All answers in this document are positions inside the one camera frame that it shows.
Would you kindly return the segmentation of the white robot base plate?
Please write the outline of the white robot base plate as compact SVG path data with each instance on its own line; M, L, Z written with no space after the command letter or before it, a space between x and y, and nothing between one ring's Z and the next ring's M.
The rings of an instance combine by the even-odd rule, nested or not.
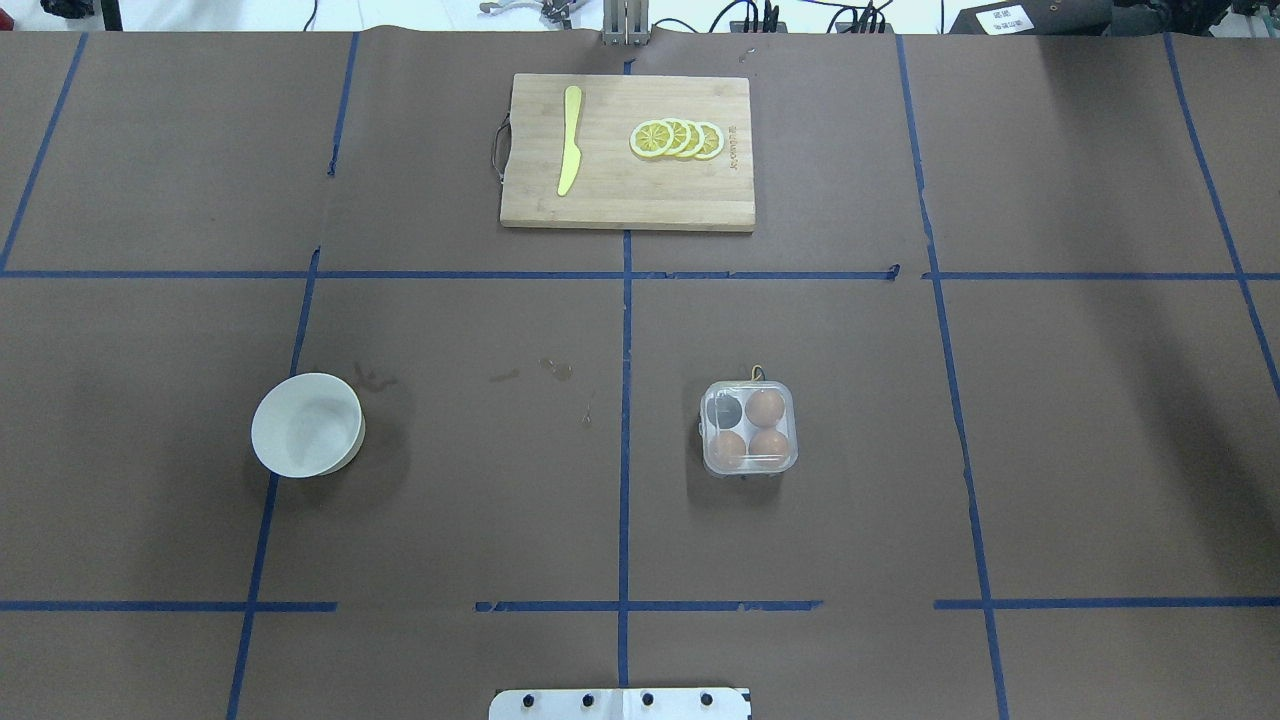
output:
M489 719L751 719L748 689L732 687L508 689Z

